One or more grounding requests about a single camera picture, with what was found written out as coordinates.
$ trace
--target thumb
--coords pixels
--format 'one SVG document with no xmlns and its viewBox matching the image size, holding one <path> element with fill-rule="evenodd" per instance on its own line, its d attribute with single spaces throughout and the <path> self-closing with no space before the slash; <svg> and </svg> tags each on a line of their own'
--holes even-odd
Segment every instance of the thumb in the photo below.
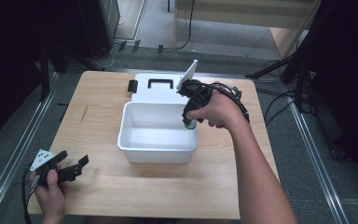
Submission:
<svg viewBox="0 0 358 224">
<path fill-rule="evenodd" d="M 55 170 L 49 170 L 48 171 L 48 189 L 49 190 L 55 190 L 58 188 L 57 186 L 58 182 L 58 175 Z"/>
<path fill-rule="evenodd" d="M 188 119 L 204 119 L 204 110 L 203 108 L 198 109 L 198 110 L 191 110 L 188 111 L 186 114 L 186 117 Z"/>
</svg>

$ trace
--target human hand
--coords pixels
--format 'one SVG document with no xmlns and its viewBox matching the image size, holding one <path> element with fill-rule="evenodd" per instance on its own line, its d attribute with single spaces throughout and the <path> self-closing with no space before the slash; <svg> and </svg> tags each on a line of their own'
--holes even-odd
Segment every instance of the human hand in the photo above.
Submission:
<svg viewBox="0 0 358 224">
<path fill-rule="evenodd" d="M 34 180 L 35 172 L 31 172 L 30 179 Z M 63 183 L 59 188 L 57 185 L 58 175 L 55 170 L 48 171 L 48 187 L 39 186 L 35 191 L 36 199 L 39 202 L 43 214 L 44 224 L 62 223 L 65 216 L 65 198 L 64 193 L 68 190 L 67 183 Z"/>
<path fill-rule="evenodd" d="M 203 108 L 187 113 L 188 119 L 207 119 L 210 127 L 230 130 L 238 121 L 245 120 L 240 108 L 228 97 L 214 90 L 210 102 Z"/>
</svg>

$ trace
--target forearm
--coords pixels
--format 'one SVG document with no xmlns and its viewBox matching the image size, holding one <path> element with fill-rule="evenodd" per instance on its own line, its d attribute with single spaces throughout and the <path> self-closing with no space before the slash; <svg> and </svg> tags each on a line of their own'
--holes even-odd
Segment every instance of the forearm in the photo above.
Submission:
<svg viewBox="0 0 358 224">
<path fill-rule="evenodd" d="M 228 127 L 237 163 L 240 213 L 244 223 L 296 223 L 292 207 L 253 135 L 240 119 Z"/>
</svg>

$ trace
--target white plastic bin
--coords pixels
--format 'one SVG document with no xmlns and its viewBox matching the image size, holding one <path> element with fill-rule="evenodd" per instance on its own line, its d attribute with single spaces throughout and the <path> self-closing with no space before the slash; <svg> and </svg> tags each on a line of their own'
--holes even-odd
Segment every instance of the white plastic bin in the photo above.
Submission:
<svg viewBox="0 0 358 224">
<path fill-rule="evenodd" d="M 182 122 L 183 104 L 128 102 L 117 145 L 131 162 L 189 162 L 197 131 Z"/>
</svg>

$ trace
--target metal frame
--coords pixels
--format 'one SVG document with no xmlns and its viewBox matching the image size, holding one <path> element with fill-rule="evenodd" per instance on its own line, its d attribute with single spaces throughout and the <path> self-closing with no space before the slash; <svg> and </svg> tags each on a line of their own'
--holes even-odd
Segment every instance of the metal frame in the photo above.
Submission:
<svg viewBox="0 0 358 224">
<path fill-rule="evenodd" d="M 286 91 L 291 90 L 288 86 L 284 86 L 284 88 Z M 329 173 L 324 167 L 324 163 L 321 156 L 319 155 L 318 148 L 313 141 L 312 135 L 310 134 L 307 122 L 305 121 L 302 114 L 298 112 L 294 104 L 291 104 L 290 108 L 292 110 L 293 116 L 295 117 L 297 127 L 304 140 L 306 149 L 310 155 L 310 161 L 312 162 L 315 173 L 319 179 L 322 190 L 324 192 L 324 197 L 330 207 L 334 220 L 336 223 L 350 223 L 345 209 L 342 206 L 342 201 L 337 194 L 336 187 L 334 186 Z"/>
<path fill-rule="evenodd" d="M 9 188 L 11 181 L 13 180 L 21 165 L 22 159 L 24 158 L 24 155 L 34 138 L 34 134 L 36 133 L 40 122 L 48 111 L 48 107 L 51 103 L 51 99 L 54 96 L 58 82 L 59 75 L 55 73 L 50 81 L 51 92 L 47 95 L 47 98 L 44 102 L 39 103 L 39 106 L 37 107 L 33 117 L 28 123 L 27 128 L 22 134 L 19 143 L 14 149 L 9 161 L 7 162 L 4 171 L 0 175 L 0 203 L 4 199 L 7 189 Z"/>
</svg>

